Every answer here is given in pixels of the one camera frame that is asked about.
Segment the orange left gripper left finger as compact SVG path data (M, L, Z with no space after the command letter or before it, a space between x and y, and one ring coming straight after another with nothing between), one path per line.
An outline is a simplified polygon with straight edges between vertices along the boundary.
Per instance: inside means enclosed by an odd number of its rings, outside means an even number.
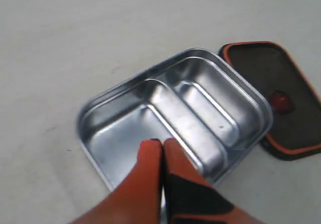
M98 205L72 223L159 223L163 147L144 140L137 162L126 178Z

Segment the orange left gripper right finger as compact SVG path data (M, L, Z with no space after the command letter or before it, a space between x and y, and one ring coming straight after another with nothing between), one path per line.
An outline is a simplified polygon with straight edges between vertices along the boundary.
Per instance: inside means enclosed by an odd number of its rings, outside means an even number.
M163 148L168 223L262 223L218 193L176 139L167 139Z

